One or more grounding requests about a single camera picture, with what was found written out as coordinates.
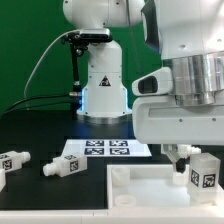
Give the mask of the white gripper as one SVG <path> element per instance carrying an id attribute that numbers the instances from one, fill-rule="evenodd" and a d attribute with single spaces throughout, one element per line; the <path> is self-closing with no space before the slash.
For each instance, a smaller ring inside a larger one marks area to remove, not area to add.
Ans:
<path id="1" fill-rule="evenodd" d="M 162 153 L 183 174 L 190 145 L 224 145 L 224 95 L 211 105 L 180 107 L 172 96 L 139 97 L 133 104 L 135 138 L 163 144 Z"/>

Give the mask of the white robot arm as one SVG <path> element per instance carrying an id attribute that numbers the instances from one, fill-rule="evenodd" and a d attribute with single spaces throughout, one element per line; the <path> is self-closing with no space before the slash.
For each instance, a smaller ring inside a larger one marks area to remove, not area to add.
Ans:
<path id="1" fill-rule="evenodd" d="M 138 2 L 161 69 L 136 80 L 133 129 L 182 164 L 180 144 L 224 145 L 224 0 Z"/>

